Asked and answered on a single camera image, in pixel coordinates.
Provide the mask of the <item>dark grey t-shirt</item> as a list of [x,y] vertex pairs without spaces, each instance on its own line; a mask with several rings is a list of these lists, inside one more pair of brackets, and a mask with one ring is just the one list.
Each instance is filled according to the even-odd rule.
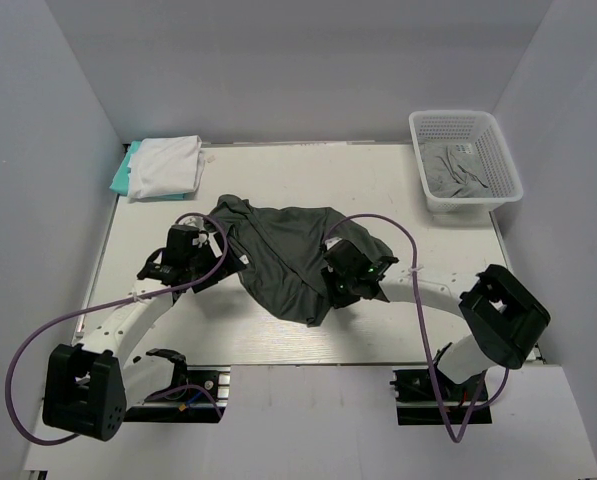
[[321,270],[326,234],[351,241],[371,261],[392,250],[367,229],[331,207],[254,207],[248,200],[224,194],[210,212],[228,236],[230,250],[245,256],[242,286],[271,315],[318,326],[331,308]]

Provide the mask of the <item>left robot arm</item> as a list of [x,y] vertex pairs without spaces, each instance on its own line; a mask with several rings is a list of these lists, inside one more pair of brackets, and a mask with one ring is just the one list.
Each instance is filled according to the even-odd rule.
[[138,272],[126,303],[78,343],[61,344],[51,353],[43,423],[107,441],[135,405],[183,396],[190,386],[184,354],[165,347],[135,349],[184,293],[205,290],[243,267],[222,228],[171,226],[165,246]]

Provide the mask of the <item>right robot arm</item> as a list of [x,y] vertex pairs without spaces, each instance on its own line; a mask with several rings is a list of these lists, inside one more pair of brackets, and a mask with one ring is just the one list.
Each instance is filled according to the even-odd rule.
[[450,399],[471,377],[494,366],[520,369],[551,321],[539,300],[506,267],[490,264],[476,274],[400,270],[398,259],[370,260],[352,242],[322,245],[321,270],[333,308],[360,300],[411,303],[462,318],[469,334],[432,358],[431,390]]

